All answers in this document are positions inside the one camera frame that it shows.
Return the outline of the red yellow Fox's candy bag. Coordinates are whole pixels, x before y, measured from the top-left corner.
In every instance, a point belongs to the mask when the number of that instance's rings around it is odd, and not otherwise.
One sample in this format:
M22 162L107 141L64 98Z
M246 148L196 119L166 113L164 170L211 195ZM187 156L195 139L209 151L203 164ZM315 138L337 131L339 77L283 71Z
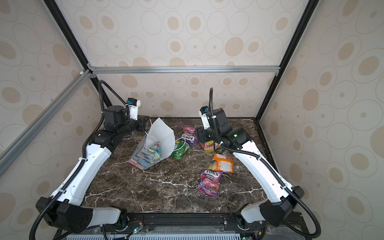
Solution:
M210 154L220 147L219 144L215 143L214 141L202 143L201 146L206 154Z

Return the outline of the white floral paper bag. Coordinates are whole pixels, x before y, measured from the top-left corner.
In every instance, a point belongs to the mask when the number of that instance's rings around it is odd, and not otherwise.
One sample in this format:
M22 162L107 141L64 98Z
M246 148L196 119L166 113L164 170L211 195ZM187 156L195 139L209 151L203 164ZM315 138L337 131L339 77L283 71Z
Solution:
M144 171L170 157L179 150L177 141L185 146L183 137L176 139L174 130L162 119L156 119L139 143L128 163Z

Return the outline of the green snack bag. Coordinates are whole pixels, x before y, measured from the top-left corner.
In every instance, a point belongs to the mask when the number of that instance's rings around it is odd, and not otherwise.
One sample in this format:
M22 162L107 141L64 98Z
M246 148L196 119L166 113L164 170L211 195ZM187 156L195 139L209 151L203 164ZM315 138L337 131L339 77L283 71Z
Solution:
M171 156L176 158L177 160L181 160L183 155L186 153L186 151L189 149L189 145L185 141L176 141L175 142L175 149L172 152Z

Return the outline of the orange Fox's candy bag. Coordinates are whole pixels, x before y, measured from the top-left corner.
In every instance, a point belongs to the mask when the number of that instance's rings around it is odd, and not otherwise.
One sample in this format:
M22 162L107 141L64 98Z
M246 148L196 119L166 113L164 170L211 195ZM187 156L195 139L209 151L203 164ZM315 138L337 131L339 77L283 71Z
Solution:
M225 173L233 173L234 163L229 156L215 154L208 169L216 172L222 171Z

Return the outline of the purple Fox's berries bag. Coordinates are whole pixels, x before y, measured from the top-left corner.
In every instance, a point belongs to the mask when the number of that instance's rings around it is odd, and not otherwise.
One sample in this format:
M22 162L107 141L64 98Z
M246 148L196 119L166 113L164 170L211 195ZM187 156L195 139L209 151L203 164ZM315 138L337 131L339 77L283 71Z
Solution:
M207 196L217 197L222 178L222 171L201 170L198 190Z

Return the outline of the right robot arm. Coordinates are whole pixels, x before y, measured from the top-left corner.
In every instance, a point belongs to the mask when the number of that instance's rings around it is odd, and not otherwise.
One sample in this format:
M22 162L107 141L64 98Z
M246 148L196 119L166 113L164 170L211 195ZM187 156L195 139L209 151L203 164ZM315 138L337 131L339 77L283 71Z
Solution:
M263 157L256 143L242 127L233 128L223 109L210 111L207 106L200 109L199 115L203 126L196 129L199 143L215 141L223 149L232 153L258 181L267 199L256 204L249 204L240 210L240 218L246 223L266 221L278 227L294 210L295 200L285 190L290 191L301 199L304 190L299 186L292 186L272 165Z

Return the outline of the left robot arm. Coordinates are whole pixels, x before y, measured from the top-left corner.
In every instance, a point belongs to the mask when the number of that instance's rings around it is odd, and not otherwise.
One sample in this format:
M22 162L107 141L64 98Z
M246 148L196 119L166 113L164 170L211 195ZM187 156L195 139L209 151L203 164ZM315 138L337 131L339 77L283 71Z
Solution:
M90 227L116 225L123 229L128 224L125 210L116 207L84 207L87 190L101 166L112 155L124 137L133 132L144 132L148 116L139 116L140 103L129 100L125 106L110 106L102 111L102 130L95 129L83 144L82 156L65 181L48 198L36 203L39 215L32 225L30 239L34 239L41 221L49 226L81 233Z

